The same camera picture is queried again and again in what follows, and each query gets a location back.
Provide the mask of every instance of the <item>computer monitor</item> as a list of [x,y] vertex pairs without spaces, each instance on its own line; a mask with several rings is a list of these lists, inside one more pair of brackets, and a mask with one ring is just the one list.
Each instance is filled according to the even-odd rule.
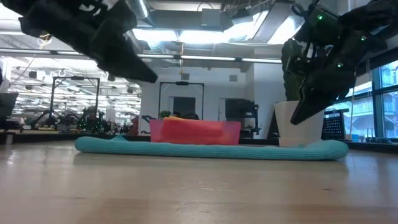
[[18,93],[0,93],[0,117],[11,116]]

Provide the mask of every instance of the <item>pink plastic container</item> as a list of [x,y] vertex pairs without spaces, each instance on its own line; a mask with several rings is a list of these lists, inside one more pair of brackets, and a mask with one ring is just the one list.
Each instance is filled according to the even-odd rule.
[[241,123],[234,121],[158,120],[150,125],[152,142],[197,145],[238,145]]

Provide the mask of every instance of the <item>teal towel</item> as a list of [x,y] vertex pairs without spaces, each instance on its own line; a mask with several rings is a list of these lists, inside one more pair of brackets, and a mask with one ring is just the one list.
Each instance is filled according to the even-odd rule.
[[348,153],[347,144],[340,141],[320,141],[306,147],[275,146],[197,146],[152,142],[129,142],[122,136],[112,140],[81,137],[75,147],[80,152],[129,154],[140,156],[204,157],[222,159],[335,160]]

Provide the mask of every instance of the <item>white pot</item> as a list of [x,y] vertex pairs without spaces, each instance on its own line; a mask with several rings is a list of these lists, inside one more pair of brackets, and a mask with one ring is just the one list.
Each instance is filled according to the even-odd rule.
[[298,105],[298,101],[285,101],[275,104],[275,115],[279,129],[279,146],[306,146],[321,141],[323,116],[321,111],[298,125],[290,119]]

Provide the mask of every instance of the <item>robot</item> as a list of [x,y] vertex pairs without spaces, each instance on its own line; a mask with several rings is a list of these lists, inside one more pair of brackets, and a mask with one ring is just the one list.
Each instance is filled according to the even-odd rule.
[[[54,36],[116,77],[156,82],[157,75],[137,57],[125,34],[137,26],[127,0],[119,0],[110,9],[103,0],[0,1],[22,15],[25,34]],[[305,22],[282,51],[284,72],[304,77],[292,124],[344,98],[355,85],[355,70],[363,57],[387,49],[386,39],[398,33],[396,0],[372,0],[342,16],[327,11],[319,2],[313,0],[307,10],[299,4],[292,6]],[[304,51],[292,48],[296,41],[306,43]]]

